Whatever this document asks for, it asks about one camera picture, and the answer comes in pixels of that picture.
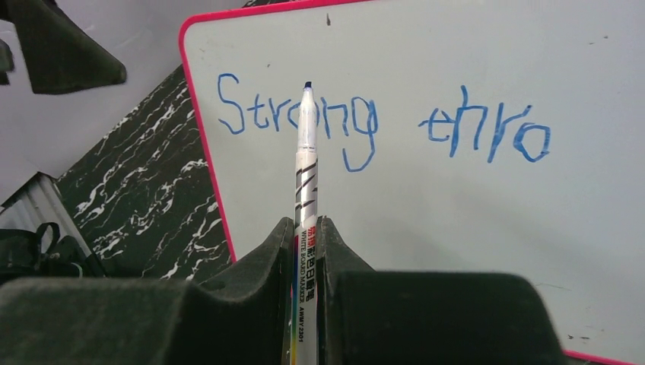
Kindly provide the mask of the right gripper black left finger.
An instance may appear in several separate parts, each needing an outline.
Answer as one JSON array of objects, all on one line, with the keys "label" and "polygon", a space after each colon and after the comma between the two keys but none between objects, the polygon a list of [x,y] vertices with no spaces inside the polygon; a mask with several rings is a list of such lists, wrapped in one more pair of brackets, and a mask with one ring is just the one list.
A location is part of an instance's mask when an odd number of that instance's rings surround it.
[{"label": "right gripper black left finger", "polygon": [[22,278],[1,288],[3,364],[283,364],[293,221],[200,284]]}]

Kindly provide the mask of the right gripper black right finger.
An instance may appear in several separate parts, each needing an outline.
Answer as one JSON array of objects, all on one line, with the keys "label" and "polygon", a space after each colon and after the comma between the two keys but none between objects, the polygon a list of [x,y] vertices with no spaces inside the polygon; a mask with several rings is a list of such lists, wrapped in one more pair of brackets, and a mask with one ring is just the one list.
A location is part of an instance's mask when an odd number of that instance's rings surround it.
[{"label": "right gripper black right finger", "polygon": [[317,224],[322,364],[565,364],[537,290],[499,272],[377,271]]}]

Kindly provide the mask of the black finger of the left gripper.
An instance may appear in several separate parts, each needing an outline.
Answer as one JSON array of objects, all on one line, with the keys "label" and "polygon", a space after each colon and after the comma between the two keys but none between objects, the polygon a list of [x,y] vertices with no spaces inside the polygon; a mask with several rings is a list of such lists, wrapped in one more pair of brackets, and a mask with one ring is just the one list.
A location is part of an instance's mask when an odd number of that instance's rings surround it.
[{"label": "black finger of the left gripper", "polygon": [[34,94],[61,95],[124,84],[126,67],[55,1],[6,1]]}]

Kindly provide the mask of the white whiteboard marker pen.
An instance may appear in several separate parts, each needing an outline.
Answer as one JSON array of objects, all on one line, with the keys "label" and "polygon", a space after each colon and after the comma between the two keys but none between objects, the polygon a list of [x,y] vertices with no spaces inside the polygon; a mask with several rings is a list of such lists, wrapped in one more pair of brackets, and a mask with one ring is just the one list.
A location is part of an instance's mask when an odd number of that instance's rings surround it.
[{"label": "white whiteboard marker pen", "polygon": [[291,364],[318,363],[316,225],[318,155],[316,104],[307,81],[299,105],[295,154],[294,267]]}]

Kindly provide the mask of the pink-framed whiteboard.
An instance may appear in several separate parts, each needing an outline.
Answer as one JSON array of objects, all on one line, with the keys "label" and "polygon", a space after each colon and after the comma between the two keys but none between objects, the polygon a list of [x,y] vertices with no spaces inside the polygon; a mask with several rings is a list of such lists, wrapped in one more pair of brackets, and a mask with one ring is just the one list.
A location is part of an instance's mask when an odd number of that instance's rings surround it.
[{"label": "pink-framed whiteboard", "polygon": [[197,14],[180,52],[228,245],[318,212],[374,268],[506,271],[562,345],[644,362],[644,3],[301,1]]}]

